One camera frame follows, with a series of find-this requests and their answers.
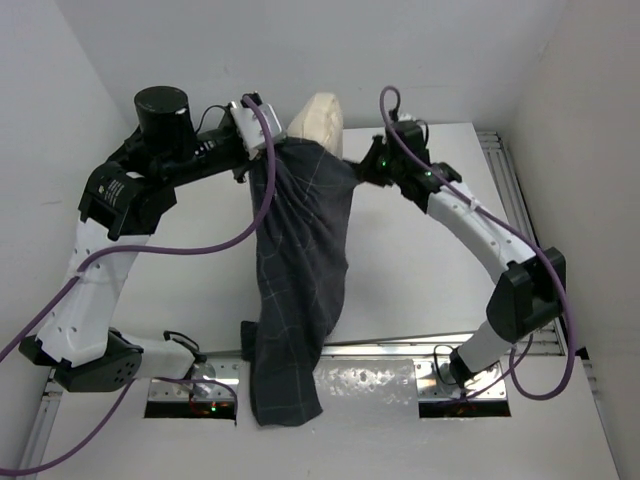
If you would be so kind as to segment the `cream pillow with bear print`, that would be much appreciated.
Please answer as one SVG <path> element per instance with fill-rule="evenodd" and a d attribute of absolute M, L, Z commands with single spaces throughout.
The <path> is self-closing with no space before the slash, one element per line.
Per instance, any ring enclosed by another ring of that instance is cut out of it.
<path fill-rule="evenodd" d="M 290 137 L 314 141 L 332 155 L 343 156 L 343 110 L 336 94 L 313 94 L 289 123 Z"/>

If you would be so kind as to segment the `dark plaid pillowcase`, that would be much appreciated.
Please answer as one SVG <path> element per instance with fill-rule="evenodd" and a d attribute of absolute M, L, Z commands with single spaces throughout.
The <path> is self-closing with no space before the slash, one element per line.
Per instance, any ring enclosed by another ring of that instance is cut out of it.
<path fill-rule="evenodd" d="M 297 427 L 322 412 L 314 370 L 343 311 L 359 182 L 314 141 L 288 138 L 275 153 L 274 198 L 256 231 L 260 313 L 242 322 L 241 351 L 257 424 Z"/>

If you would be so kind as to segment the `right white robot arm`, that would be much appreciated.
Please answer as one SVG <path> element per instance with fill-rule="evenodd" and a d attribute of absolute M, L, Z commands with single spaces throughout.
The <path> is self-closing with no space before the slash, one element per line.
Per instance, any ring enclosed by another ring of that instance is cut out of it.
<path fill-rule="evenodd" d="M 418 122 L 396 121 L 373 137 L 353 168 L 364 182 L 397 186 L 405 199 L 448 229 L 494 283 L 485 321 L 444 366 L 446 382 L 462 387 L 563 313 L 566 261 L 555 248 L 536 253 L 495 219 L 452 166 L 431 161 L 427 139 L 427 129 Z"/>

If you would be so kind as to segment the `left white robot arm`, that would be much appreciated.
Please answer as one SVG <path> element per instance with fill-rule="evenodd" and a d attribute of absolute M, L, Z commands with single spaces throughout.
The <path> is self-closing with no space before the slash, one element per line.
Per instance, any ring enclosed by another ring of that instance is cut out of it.
<path fill-rule="evenodd" d="M 73 393 L 113 392 L 138 378 L 189 378 L 206 357 L 177 333 L 137 338 L 112 326 L 129 272 L 177 203 L 176 189 L 226 171 L 241 177 L 263 145 L 254 110 L 263 101 L 249 93 L 223 106 L 217 128 L 195 126 L 187 94 L 152 86 L 134 97 L 138 125 L 90 174 L 79 203 L 67 282 L 45 310 L 37 334 L 19 351 L 50 367 Z"/>

